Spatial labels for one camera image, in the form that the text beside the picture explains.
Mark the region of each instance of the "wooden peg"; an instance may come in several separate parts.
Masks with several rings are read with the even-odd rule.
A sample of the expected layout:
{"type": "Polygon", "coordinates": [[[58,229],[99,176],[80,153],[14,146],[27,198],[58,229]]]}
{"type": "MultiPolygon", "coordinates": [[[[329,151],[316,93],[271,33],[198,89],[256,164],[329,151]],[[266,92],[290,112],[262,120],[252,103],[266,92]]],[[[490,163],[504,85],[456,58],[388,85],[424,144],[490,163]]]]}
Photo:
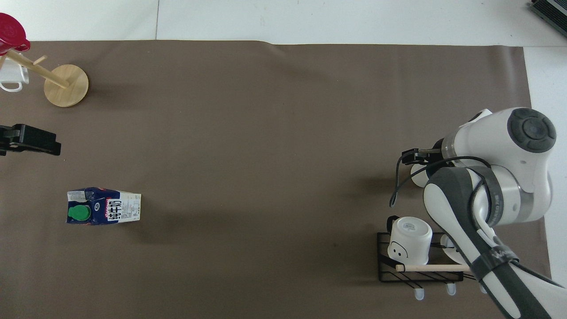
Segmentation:
{"type": "Polygon", "coordinates": [[[42,63],[46,58],[47,58],[47,56],[42,56],[42,57],[38,58],[37,60],[35,60],[33,62],[33,65],[38,65],[39,63],[42,63]]]}
{"type": "Polygon", "coordinates": [[[40,65],[34,65],[33,62],[20,55],[18,52],[15,52],[14,50],[8,50],[8,52],[6,52],[6,55],[16,61],[18,64],[20,64],[21,66],[23,66],[24,68],[27,68],[28,70],[34,71],[35,73],[41,75],[42,77],[50,80],[51,82],[57,84],[58,86],[62,87],[62,88],[67,88],[69,87],[69,82],[67,82],[66,80],[62,79],[61,77],[53,74],[51,71],[48,71],[47,69],[41,67],[40,65]]]}
{"type": "Polygon", "coordinates": [[[470,271],[467,265],[396,265],[396,271],[470,271]]]}

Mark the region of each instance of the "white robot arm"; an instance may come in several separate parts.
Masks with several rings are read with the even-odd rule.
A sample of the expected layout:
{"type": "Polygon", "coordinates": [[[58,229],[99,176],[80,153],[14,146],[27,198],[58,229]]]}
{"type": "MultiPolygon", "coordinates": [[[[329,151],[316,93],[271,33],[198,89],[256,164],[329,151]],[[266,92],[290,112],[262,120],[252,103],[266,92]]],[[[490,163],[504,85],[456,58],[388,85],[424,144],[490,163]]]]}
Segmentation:
{"type": "Polygon", "coordinates": [[[422,169],[429,177],[424,189],[429,216],[507,318],[567,313],[567,289],[520,265],[492,229],[537,220],[547,211],[547,158],[555,138],[553,124],[535,110],[483,110],[439,141],[441,153],[431,157],[436,163],[422,169]]]}

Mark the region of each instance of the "white surface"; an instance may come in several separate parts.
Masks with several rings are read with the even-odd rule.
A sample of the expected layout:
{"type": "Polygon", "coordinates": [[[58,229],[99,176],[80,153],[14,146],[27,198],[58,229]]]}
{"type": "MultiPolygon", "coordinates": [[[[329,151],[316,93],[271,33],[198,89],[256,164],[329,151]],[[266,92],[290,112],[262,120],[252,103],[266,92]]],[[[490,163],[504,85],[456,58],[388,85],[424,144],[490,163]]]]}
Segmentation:
{"type": "Polygon", "coordinates": [[[553,199],[544,218],[551,274],[553,280],[566,285],[567,48],[525,48],[524,55],[532,108],[547,115],[557,131],[557,141],[549,159],[553,199]]]}
{"type": "MultiPolygon", "coordinates": [[[[567,47],[527,8],[529,0],[0,0],[29,40],[262,40],[567,47]]],[[[553,201],[545,216],[551,273],[567,285],[567,48],[526,48],[534,109],[558,140],[551,156],[553,201]]]]}
{"type": "Polygon", "coordinates": [[[528,0],[160,0],[158,39],[565,46],[528,0]]]}
{"type": "Polygon", "coordinates": [[[153,40],[158,0],[0,0],[29,41],[153,40]]]}

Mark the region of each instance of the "brown tabletop cover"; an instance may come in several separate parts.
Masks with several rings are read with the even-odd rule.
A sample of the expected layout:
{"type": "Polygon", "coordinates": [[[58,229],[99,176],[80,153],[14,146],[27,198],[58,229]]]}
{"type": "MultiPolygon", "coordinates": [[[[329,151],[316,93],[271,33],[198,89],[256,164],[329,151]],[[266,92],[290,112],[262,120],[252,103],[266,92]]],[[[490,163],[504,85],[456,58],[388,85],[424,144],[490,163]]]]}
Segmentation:
{"type": "MultiPolygon", "coordinates": [[[[431,223],[421,189],[388,208],[401,151],[483,108],[530,107],[522,48],[39,42],[90,79],[75,107],[43,79],[0,91],[0,124],[61,155],[0,158],[0,318],[498,318],[479,285],[417,301],[377,280],[389,215],[431,223]],[[65,224],[66,191],[142,194],[141,221],[65,224]]],[[[408,167],[402,168],[407,176],[408,167]]],[[[549,275],[543,221],[499,227],[549,275]]]]}

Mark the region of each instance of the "mug handle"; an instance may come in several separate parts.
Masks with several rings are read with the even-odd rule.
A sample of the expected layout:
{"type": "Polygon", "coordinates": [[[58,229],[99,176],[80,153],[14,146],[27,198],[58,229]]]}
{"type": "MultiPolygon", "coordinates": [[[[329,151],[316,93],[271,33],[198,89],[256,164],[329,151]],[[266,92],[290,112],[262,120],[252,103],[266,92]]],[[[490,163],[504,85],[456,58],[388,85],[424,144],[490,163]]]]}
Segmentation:
{"type": "Polygon", "coordinates": [[[19,92],[19,91],[22,90],[23,85],[22,85],[21,82],[18,82],[18,87],[16,89],[8,89],[8,88],[4,87],[4,84],[2,84],[0,82],[0,87],[3,88],[4,91],[7,91],[7,92],[19,92]]]}
{"type": "Polygon", "coordinates": [[[14,48],[14,49],[15,49],[16,51],[21,51],[21,52],[23,52],[23,51],[28,51],[29,48],[30,48],[30,46],[31,46],[31,44],[29,43],[29,41],[28,41],[28,40],[24,40],[24,43],[22,43],[22,45],[20,45],[20,46],[17,47],[17,48],[14,48]]]}
{"type": "Polygon", "coordinates": [[[398,218],[400,218],[400,216],[392,215],[388,217],[388,220],[386,221],[386,231],[390,234],[390,236],[392,235],[392,224],[398,218]]]}

